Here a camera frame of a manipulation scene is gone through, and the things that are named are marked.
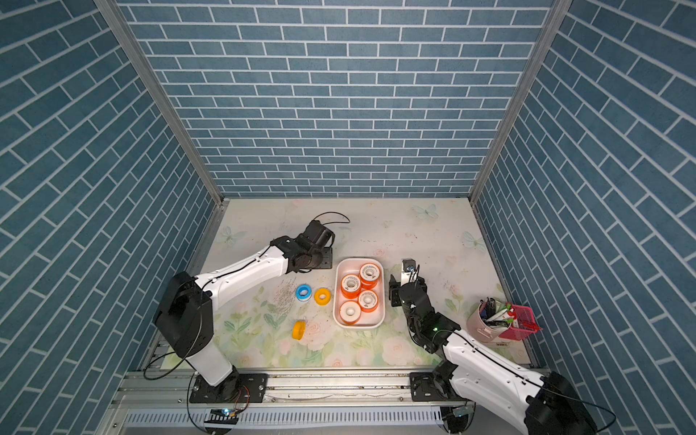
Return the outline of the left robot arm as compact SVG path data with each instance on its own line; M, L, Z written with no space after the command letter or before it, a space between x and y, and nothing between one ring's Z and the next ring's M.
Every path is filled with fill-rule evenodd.
M214 342L217 311L268 280L331 268L334 242L335 233L313 219L298 236L273 239L237 263L199 275L181 272L170 279L153 324L175 355L199 373L198 402L229 402L244 393L239 372Z

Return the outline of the pink basket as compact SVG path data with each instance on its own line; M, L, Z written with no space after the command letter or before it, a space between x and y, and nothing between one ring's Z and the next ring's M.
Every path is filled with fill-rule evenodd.
M523 341L541 330L531 308L527 306L511 306L513 322L509 328L502 332L498 337L512 341Z

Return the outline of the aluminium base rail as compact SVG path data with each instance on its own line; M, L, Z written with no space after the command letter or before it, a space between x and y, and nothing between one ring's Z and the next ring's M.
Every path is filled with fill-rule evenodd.
M190 371L158 381L129 373L112 404L120 408L222 408L262 406L406 406L415 403L453 406L476 402L492 411L526 407L539 382L511 374L487 381L473 371L461 381L435 367L402 369L246 369L211 387Z

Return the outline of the white storage box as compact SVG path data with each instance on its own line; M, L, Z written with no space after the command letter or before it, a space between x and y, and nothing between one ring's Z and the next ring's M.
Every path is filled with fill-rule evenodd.
M373 258L349 257L336 267L333 319L344 329L376 329L386 317L384 268Z

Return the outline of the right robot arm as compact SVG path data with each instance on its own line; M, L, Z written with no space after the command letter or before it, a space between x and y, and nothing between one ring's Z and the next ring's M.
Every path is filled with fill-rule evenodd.
M523 434L596 434L588 403L556 372L513 364L435 311L422 277L389 282L390 302L404 312L411 340L442 361L428 384L447 402L475 402Z

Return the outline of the pink pen cup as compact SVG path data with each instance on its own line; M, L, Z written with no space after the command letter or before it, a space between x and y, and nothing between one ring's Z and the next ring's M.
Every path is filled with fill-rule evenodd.
M476 340L489 343L507 332L515 319L512 304L487 297L480 300L478 307L469 316L467 330Z

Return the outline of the orange sealing tape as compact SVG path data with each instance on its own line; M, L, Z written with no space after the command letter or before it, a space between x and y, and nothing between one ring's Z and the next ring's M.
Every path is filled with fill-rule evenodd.
M375 288L381 279L381 269L375 263L363 264L359 270L361 288L371 290Z
M342 324L352 326L360 320L362 308L357 302L349 300L341 304L338 313Z
M314 300L319 306L327 306L331 302L331 292L325 288L318 288L314 293Z
M373 290L364 290L358 297L358 304L363 313L373 313L379 307L380 299Z
M358 275L345 275L340 283L340 291L346 299L357 299L362 291L362 281Z

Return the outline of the blue tape roll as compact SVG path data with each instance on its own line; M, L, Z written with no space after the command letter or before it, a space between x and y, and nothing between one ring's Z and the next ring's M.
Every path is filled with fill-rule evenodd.
M299 302L306 302L313 297L311 286L302 284L295 289L295 297Z

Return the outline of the small yellow tape roll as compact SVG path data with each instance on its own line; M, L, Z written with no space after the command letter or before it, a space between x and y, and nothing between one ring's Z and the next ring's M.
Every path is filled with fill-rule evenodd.
M293 339L300 341L303 338L305 331L306 331L306 322L305 321L297 321L294 324L291 336Z

